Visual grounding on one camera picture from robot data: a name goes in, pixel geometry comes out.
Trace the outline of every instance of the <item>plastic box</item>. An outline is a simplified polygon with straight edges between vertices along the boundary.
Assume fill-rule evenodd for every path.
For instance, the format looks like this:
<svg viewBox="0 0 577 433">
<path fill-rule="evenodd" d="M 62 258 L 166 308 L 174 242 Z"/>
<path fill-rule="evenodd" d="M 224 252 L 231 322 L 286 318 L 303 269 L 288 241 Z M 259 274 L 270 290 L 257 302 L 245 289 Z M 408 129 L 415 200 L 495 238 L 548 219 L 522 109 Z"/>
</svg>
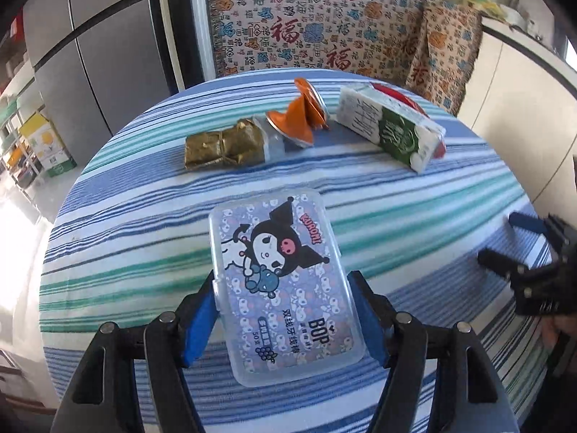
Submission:
<svg viewBox="0 0 577 433">
<path fill-rule="evenodd" d="M 357 311 L 317 192 L 228 202 L 209 221 L 216 307 L 240 384 L 288 382 L 362 358 Z"/>
</svg>

